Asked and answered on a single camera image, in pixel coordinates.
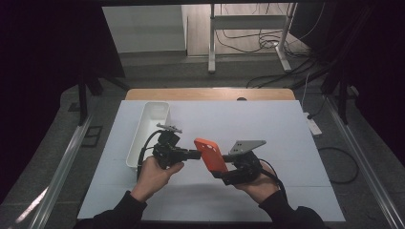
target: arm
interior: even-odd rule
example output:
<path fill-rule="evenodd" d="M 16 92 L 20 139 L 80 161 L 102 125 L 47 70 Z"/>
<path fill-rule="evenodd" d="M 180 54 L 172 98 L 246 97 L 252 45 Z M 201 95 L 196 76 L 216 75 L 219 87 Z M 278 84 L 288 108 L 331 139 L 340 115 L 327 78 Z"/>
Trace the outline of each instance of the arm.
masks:
<path fill-rule="evenodd" d="M 262 165 L 267 171 L 274 174 L 266 164 L 262 163 Z M 283 198 L 275 181 L 270 177 L 260 174 L 251 183 L 238 184 L 235 185 L 235 188 L 245 191 L 259 203 L 259 207 L 268 213 L 276 228 L 326 228 L 322 219 L 312 209 L 298 207 L 294 211 Z"/>
<path fill-rule="evenodd" d="M 134 189 L 131 192 L 127 191 L 113 210 L 96 215 L 93 219 L 84 219 L 74 229 L 133 228 L 142 217 L 143 210 L 147 206 L 146 200 L 164 187 L 170 177 L 183 166 L 181 162 L 162 170 L 158 161 L 149 156 L 143 161 L 142 171 Z"/>

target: white container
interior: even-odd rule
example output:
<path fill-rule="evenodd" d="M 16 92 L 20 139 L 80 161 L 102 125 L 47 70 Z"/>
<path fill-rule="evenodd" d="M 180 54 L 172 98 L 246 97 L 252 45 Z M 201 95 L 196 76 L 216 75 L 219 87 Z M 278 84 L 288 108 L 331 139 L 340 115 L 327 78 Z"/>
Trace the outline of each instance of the white container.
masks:
<path fill-rule="evenodd" d="M 169 104 L 166 102 L 147 102 L 142 110 L 142 115 L 135 133 L 134 140 L 132 141 L 131 149 L 129 151 L 126 164 L 131 167 L 135 172 L 138 168 L 138 159 L 140 150 L 145 144 L 148 137 L 155 131 L 161 130 L 157 127 L 158 123 L 162 125 L 169 124 Z M 147 147 L 153 147 L 158 143 L 159 134 L 155 135 Z M 152 149 L 147 150 L 143 159 L 152 155 Z"/>

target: black sleeve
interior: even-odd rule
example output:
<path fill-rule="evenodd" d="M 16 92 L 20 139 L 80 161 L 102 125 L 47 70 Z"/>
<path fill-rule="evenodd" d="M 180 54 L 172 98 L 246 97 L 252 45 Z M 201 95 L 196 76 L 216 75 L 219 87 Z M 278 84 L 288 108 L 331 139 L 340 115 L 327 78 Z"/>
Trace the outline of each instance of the black sleeve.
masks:
<path fill-rule="evenodd" d="M 278 191 L 265 199 L 259 207 L 271 217 L 277 229 L 325 229 L 324 221 L 310 208 L 298 207 L 293 210 Z"/>
<path fill-rule="evenodd" d="M 142 218 L 146 206 L 146 203 L 137 201 L 127 191 L 114 210 L 105 211 L 93 219 L 81 220 L 74 229 L 133 228 Z"/>

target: white table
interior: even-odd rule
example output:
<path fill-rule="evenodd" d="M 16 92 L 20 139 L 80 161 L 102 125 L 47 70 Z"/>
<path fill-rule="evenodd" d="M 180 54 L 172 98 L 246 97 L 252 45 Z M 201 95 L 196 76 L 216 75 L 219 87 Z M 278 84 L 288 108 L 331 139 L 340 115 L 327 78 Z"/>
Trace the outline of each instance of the white table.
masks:
<path fill-rule="evenodd" d="M 135 185 L 136 174 L 125 162 L 146 102 L 122 101 L 79 219 L 114 208 Z M 291 207 L 312 208 L 324 221 L 344 220 L 298 101 L 168 103 L 171 123 L 183 129 L 178 146 L 195 149 L 194 139 L 202 137 L 216 141 L 226 154 L 235 140 L 266 140 L 254 153 L 273 165 Z M 270 221 L 248 195 L 213 178 L 201 160 L 186 161 L 148 200 L 142 219 Z"/>

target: orange object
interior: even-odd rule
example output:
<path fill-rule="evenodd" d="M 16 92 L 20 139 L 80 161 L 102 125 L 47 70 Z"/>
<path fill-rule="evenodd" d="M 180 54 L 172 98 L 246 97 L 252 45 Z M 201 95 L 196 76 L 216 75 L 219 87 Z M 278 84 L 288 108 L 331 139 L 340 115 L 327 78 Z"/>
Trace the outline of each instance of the orange object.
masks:
<path fill-rule="evenodd" d="M 202 152 L 202 160 L 209 172 L 224 173 L 228 171 L 217 143 L 202 138 L 196 138 L 194 144 L 197 150 Z"/>

